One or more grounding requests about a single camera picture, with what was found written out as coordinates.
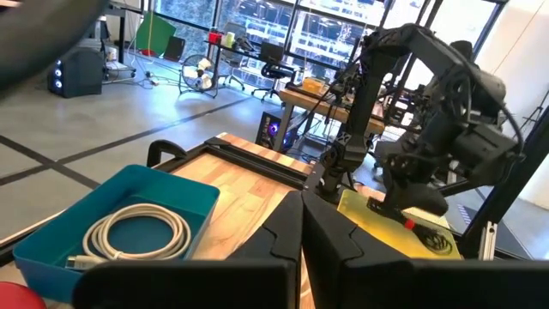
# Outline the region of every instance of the black office chair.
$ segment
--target black office chair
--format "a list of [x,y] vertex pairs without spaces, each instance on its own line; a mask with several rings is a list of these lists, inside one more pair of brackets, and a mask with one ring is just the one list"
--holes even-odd
[[263,77],[272,78],[273,80],[273,87],[271,88],[258,88],[251,92],[251,95],[254,95],[256,91],[265,91],[265,95],[261,98],[261,102],[265,100],[265,97],[269,95],[270,98],[273,97],[273,94],[276,94],[276,96],[279,96],[278,90],[275,90],[276,81],[280,80],[284,77],[292,77],[292,72],[289,70],[283,70],[280,68],[276,68],[276,65],[274,64],[265,64],[261,68],[261,75]]

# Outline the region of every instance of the teal plastic bin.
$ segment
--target teal plastic bin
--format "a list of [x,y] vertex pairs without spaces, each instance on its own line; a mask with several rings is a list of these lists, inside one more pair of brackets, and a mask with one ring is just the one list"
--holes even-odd
[[[190,226],[191,243],[181,257],[192,255],[210,221],[219,189],[142,166],[128,166],[65,210],[15,249],[15,263],[27,285],[47,299],[70,303],[78,271],[64,268],[68,256],[84,254],[87,229],[102,217],[134,203],[154,203],[181,215]],[[121,251],[159,249],[172,237],[160,220],[130,218],[116,223],[109,241]]]

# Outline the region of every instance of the gray floor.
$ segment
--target gray floor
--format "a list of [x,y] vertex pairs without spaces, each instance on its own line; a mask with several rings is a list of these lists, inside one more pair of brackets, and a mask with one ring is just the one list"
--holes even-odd
[[[250,88],[222,89],[213,100],[203,94],[179,97],[167,85],[147,90],[113,84],[102,95],[66,100],[33,85],[20,89],[0,101],[0,137],[23,148],[0,144],[0,242],[89,193],[83,179],[102,183],[129,164],[144,164],[154,140],[192,148],[223,131],[255,140],[262,112],[280,106],[262,104],[249,93]],[[376,185],[372,166],[366,160],[356,173],[368,185]],[[449,197],[451,226],[466,228],[456,205],[478,209],[482,203],[475,191]],[[517,200],[504,220],[533,258],[549,258],[549,211]]]

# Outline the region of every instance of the black bracket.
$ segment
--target black bracket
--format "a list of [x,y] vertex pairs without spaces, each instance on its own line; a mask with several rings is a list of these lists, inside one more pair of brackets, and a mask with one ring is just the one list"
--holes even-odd
[[174,155],[176,159],[184,159],[187,156],[187,152],[175,142],[167,140],[154,141],[148,146],[147,167],[154,167],[160,164],[163,153]]

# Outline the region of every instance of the wooden tabletop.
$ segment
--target wooden tabletop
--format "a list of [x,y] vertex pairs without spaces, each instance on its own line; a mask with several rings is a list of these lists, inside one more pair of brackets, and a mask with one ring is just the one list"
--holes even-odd
[[[313,106],[315,106],[318,103],[317,99],[312,98],[305,94],[300,94],[299,92],[292,91],[290,89],[282,89],[279,95],[283,102],[286,102],[287,104],[292,104],[293,106],[299,106],[308,111],[311,110]],[[328,116],[329,110],[330,110],[330,104],[325,101],[322,101],[317,106],[315,113]],[[383,117],[383,107],[381,105],[376,104],[374,106],[374,109],[371,112],[373,115]],[[341,108],[341,107],[332,108],[329,114],[329,117],[345,124],[347,122],[347,118],[349,117],[349,112],[345,108]],[[385,129],[385,124],[383,123],[383,121],[370,118],[370,121],[368,122],[368,129],[367,129],[368,132],[373,134],[382,134],[384,129]]]
[[[217,137],[297,171],[311,173],[312,166],[253,142],[226,133]],[[192,257],[193,259],[225,259],[228,257],[263,224],[282,198],[289,191],[295,190],[211,154],[200,155],[192,162],[173,171],[172,174],[220,189],[220,197],[215,205],[211,222]],[[367,187],[359,188],[359,192],[383,199],[382,192]],[[421,213],[419,210],[416,215],[424,217],[427,215],[428,217],[428,214]],[[303,297],[300,307],[314,308],[305,261],[302,265],[304,265],[302,278],[307,279],[303,281],[301,287]],[[0,281],[24,283],[21,273],[13,263],[0,268]],[[48,308],[66,309],[70,306],[51,303]]]

